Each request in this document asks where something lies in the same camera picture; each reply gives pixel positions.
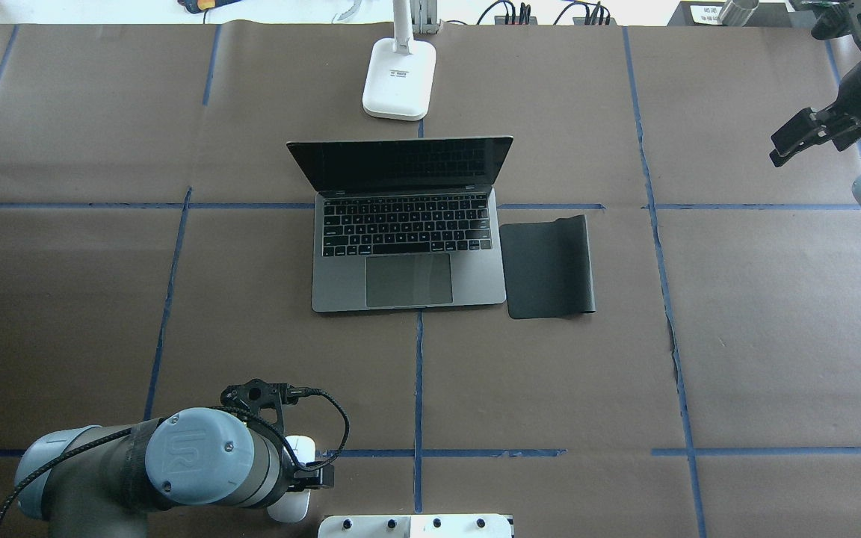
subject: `trackpad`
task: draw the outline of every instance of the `trackpad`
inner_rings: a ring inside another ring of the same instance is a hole
[[[419,254],[368,258],[368,306],[453,303],[451,256]]]

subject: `laptop screen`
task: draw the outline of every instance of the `laptop screen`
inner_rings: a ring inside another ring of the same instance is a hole
[[[407,191],[492,185],[513,137],[289,142],[315,191]]]

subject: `metal bracket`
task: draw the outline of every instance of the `metal bracket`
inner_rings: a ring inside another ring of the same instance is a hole
[[[410,0],[410,23],[414,34],[437,34],[440,31],[437,0]]]

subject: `white power strip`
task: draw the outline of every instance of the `white power strip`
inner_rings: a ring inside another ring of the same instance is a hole
[[[331,516],[318,538],[513,538],[513,518],[499,514]]]

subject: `laptop keyboard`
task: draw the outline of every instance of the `laptop keyboard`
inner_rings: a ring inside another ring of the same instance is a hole
[[[324,201],[325,256],[491,248],[487,194]]]

